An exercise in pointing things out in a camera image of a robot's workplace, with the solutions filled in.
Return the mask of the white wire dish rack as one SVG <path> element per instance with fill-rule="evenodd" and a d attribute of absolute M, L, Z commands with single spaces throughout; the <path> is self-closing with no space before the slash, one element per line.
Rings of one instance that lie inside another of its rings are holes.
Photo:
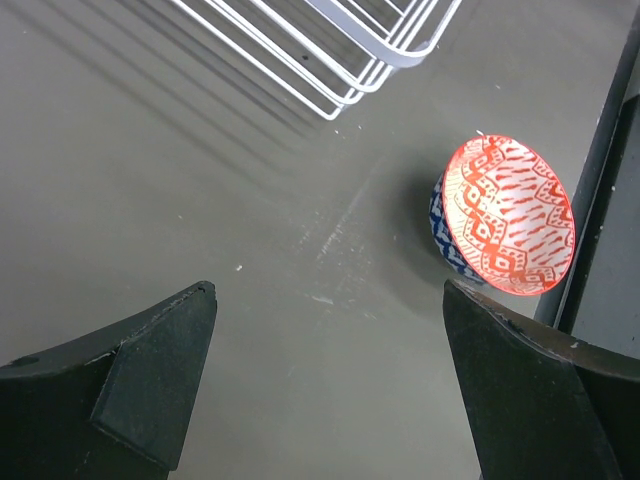
<path fill-rule="evenodd" d="M 331 121 L 438 49 L 458 1 L 174 1 L 205 34 Z"/>

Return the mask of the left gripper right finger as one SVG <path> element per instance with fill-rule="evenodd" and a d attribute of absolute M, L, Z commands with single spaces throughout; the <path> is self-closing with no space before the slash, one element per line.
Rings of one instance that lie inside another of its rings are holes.
<path fill-rule="evenodd" d="M 638 478 L 637 359 L 456 280 L 442 310 L 482 478 Z"/>

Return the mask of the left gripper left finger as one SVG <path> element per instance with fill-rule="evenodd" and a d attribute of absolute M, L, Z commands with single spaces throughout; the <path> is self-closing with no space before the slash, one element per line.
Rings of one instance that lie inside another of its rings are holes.
<path fill-rule="evenodd" d="M 4 479 L 166 479 L 178 467 L 217 314 L 200 281 L 1 368 Z"/>

